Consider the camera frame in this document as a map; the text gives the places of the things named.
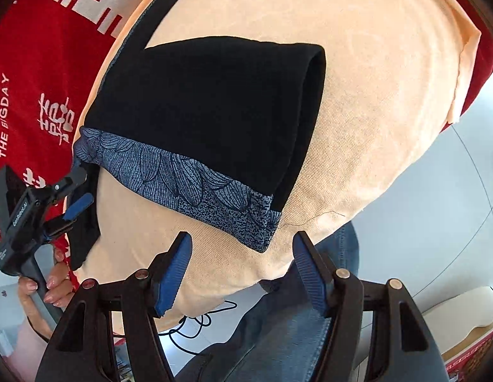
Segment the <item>person's left hand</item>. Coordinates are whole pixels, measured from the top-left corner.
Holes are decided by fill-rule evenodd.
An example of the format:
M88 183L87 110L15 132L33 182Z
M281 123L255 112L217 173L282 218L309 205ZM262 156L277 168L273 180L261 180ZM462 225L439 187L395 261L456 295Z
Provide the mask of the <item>person's left hand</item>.
M65 309L74 296L74 287L68 276L69 268L65 262L65 254L58 247L54 248L54 259L55 265L46 279L47 292L44 295L44 303ZM32 300L32 295L37 289L38 284L34 280L26 277L19 278L18 299L28 321L37 333L50 339L53 331Z

